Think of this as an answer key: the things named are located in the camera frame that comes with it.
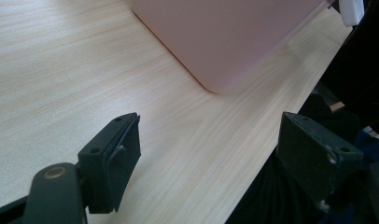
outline pink object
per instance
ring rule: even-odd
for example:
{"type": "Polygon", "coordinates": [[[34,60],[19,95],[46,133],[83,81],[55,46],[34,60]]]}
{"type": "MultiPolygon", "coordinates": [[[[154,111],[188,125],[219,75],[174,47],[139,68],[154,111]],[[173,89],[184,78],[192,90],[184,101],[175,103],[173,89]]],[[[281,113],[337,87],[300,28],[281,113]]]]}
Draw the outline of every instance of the pink object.
{"type": "Polygon", "coordinates": [[[210,91],[226,92],[326,0],[133,0],[134,13],[210,91]]]}

